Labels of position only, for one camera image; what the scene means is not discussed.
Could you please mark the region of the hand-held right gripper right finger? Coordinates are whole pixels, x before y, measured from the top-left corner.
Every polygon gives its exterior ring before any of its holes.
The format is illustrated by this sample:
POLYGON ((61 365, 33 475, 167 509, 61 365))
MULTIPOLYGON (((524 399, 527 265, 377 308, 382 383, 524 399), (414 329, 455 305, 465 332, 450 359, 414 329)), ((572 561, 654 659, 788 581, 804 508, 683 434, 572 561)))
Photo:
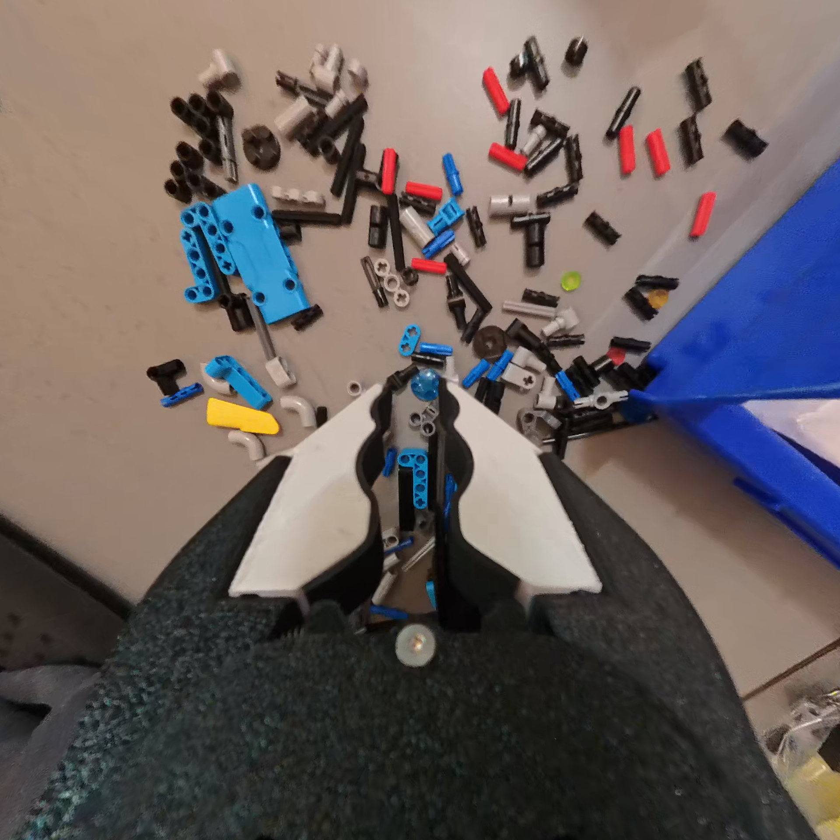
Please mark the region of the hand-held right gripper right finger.
POLYGON ((438 393, 434 589, 443 629, 498 606, 599 595, 602 578, 561 495, 563 462, 459 385, 438 393))

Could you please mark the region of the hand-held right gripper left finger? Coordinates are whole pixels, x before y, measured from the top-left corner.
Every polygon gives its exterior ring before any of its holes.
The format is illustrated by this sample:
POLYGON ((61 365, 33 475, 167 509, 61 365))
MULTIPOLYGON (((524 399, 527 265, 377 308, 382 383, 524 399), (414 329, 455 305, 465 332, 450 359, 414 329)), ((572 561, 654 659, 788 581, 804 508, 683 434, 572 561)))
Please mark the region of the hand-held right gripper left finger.
POLYGON ((374 488, 385 465, 389 387, 372 385, 271 467, 279 480, 227 589, 236 601, 286 600, 345 616, 375 593, 384 567, 374 488))

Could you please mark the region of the pile of building brick pieces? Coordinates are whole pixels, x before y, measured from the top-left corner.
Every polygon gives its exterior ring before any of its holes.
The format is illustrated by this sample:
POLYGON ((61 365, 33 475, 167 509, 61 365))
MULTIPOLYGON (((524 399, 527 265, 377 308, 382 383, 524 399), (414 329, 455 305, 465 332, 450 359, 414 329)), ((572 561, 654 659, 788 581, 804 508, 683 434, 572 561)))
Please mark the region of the pile of building brick pieces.
MULTIPOLYGON (((408 275, 416 280, 420 273, 439 274, 446 279, 449 309, 462 331, 461 338, 465 343, 471 343, 474 338, 480 337, 481 330, 490 328, 485 319, 492 310, 491 303, 469 276, 466 264, 456 252, 447 253, 444 260, 435 260, 434 257, 453 244, 456 228, 464 217, 468 219, 476 245, 484 247, 486 241, 480 215, 473 206, 463 208, 459 205, 462 188, 451 154, 446 154, 443 159, 451 193, 446 202, 440 189, 425 184, 407 183, 406 193, 402 198, 397 197, 399 155, 393 148, 384 150, 379 171, 368 171, 364 167, 366 151, 361 141, 367 109, 368 103, 362 93, 352 100, 343 101, 342 108, 330 120, 318 122, 320 132, 311 137, 322 157, 337 165, 332 192, 336 196, 344 193, 342 213, 271 211, 280 236, 283 238, 287 228, 299 227, 305 221, 339 226, 350 224, 359 189, 370 187, 386 199, 386 204, 372 207, 369 244, 375 248, 383 245, 379 233, 385 225, 375 224, 375 219, 387 219, 395 260, 395 272, 390 271, 385 260, 372 260, 367 255, 361 260, 377 305, 387 308, 388 297, 392 297, 396 306, 404 308, 410 302, 405 288, 408 275)), ((263 339, 269 341, 266 322, 250 293, 234 296, 234 299, 241 303, 242 309, 248 308, 257 315, 255 325, 262 329, 263 339)), ((420 348, 417 340, 421 337, 421 330, 416 324, 409 324, 402 336, 401 355, 405 360, 410 359, 411 364, 416 364, 419 372, 402 393, 389 392, 389 430, 384 438, 385 465, 381 474, 395 472, 398 476, 400 526, 395 531, 396 537, 413 530, 417 513, 426 515, 432 535, 424 550, 436 547, 434 474, 441 384, 461 386, 517 433, 539 447, 543 454, 555 455, 563 462, 566 441, 579 435, 581 419, 592 423, 593 416, 601 414, 605 416, 607 427, 614 427, 613 416, 623 411, 631 392, 643 391, 655 377, 646 360, 636 369, 628 364, 615 364, 611 353, 591 364, 576 359, 570 369, 565 370, 553 355, 558 342, 554 334, 574 327, 576 320, 572 310, 559 308, 554 311, 551 307, 510 302, 505 304, 505 309, 509 312, 521 311, 526 317, 536 317, 540 312, 547 311, 551 323, 537 335, 521 320, 515 320, 508 331, 500 332, 500 349, 494 351, 490 358, 480 359, 461 382, 455 377, 453 349, 450 346, 420 348)), ((303 425, 313 433, 328 422, 321 424, 320 409, 299 400, 296 395, 285 395, 280 402, 297 410, 303 425)), ((236 506, 241 498, 238 497, 220 511, 175 556, 151 593, 161 591, 169 583, 180 585, 183 575, 195 566, 204 573, 202 583, 216 585, 216 592, 229 598, 229 584, 277 487, 279 470, 271 467, 273 460, 264 459, 269 465, 268 477, 257 480, 254 505, 239 510, 236 506), (242 513, 241 519, 235 517, 238 511, 242 513)), ((643 607, 654 606, 656 587, 664 587, 668 597, 677 602, 685 600, 678 585, 644 541, 609 507, 604 507, 600 498, 585 489, 565 465, 561 467, 560 487, 563 503, 602 578, 603 591, 599 595, 540 598, 548 598, 552 607, 557 605, 558 598, 571 598, 573 603, 581 602, 583 609, 593 613, 608 602, 623 603, 625 595, 630 598, 629 604, 634 605, 641 595, 643 607)), ((375 613, 382 611, 377 596, 386 593, 385 584, 396 575, 388 559, 403 547, 401 542, 387 542, 387 535, 388 531, 381 532, 384 548, 381 581, 368 600, 375 613)), ((290 619, 290 625, 301 620, 301 612, 293 602, 270 601, 281 603, 285 609, 283 617, 295 615, 295 619, 290 619)))

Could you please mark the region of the grey desk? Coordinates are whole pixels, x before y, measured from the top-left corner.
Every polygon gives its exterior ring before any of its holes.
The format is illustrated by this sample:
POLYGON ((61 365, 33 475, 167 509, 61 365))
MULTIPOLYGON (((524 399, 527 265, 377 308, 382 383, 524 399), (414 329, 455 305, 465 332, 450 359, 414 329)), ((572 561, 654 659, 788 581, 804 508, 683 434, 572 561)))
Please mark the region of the grey desk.
POLYGON ((171 557, 255 474, 172 409, 153 364, 231 354, 278 395, 253 332, 184 299, 192 276, 163 183, 193 136, 173 97, 201 91, 215 49, 237 65, 237 130, 287 108, 338 44, 369 75, 367 166, 446 186, 455 157, 468 272, 506 327, 526 287, 576 310, 589 360, 615 335, 657 341, 838 152, 838 2, 2 2, 2 513, 138 602, 171 557), (482 85, 536 35, 551 83, 521 98, 581 139, 578 196, 552 210, 546 262, 489 217, 528 182, 488 159, 503 136, 482 85))

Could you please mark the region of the yellow curved panel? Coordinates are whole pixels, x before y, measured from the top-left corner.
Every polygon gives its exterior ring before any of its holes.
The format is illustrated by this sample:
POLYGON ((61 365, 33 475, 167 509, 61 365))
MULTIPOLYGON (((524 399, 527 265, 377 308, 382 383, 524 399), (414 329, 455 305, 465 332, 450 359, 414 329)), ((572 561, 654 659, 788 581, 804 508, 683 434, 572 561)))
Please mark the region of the yellow curved panel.
POLYGON ((281 434, 280 425, 271 413, 241 406, 215 397, 209 397, 207 399, 206 422, 212 427, 220 427, 247 434, 269 436, 281 434))

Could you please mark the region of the light blue curved panel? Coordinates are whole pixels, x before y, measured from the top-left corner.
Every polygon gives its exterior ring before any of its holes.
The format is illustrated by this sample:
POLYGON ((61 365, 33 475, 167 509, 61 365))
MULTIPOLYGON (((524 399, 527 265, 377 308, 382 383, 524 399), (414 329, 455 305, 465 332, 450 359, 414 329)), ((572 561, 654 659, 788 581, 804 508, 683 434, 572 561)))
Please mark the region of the light blue curved panel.
POLYGON ((247 184, 212 202, 227 249, 251 299, 268 324, 310 308, 298 268, 257 184, 247 184))

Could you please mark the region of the light blue angled liftarm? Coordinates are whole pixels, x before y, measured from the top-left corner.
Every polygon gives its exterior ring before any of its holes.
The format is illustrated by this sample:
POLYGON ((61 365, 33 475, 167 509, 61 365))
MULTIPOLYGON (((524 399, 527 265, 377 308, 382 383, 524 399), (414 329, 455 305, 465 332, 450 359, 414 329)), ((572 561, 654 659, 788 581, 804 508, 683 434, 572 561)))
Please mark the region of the light blue angled liftarm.
POLYGON ((228 238, 211 204, 196 202, 181 213, 181 244, 192 273, 184 298, 192 304, 215 301, 223 293, 220 277, 238 273, 228 238))

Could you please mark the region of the blue plastic bin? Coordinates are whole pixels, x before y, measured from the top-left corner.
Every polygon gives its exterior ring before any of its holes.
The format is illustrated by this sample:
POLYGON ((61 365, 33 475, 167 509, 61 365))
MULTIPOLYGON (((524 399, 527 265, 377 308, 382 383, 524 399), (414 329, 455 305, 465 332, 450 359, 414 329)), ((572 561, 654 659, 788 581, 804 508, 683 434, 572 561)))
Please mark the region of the blue plastic bin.
POLYGON ((713 451, 735 484, 835 566, 838 468, 747 407, 838 398, 839 163, 720 278, 646 358, 623 408, 668 419, 713 451))

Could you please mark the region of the clear bag of yellow parts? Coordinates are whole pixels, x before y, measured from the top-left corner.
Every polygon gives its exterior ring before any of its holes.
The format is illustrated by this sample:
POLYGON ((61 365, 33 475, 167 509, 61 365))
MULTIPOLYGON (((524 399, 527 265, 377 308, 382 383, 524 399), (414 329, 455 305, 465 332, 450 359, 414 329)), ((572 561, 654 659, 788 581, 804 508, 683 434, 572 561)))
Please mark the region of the clear bag of yellow parts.
POLYGON ((761 736, 770 762, 818 838, 839 838, 839 691, 799 699, 761 736))

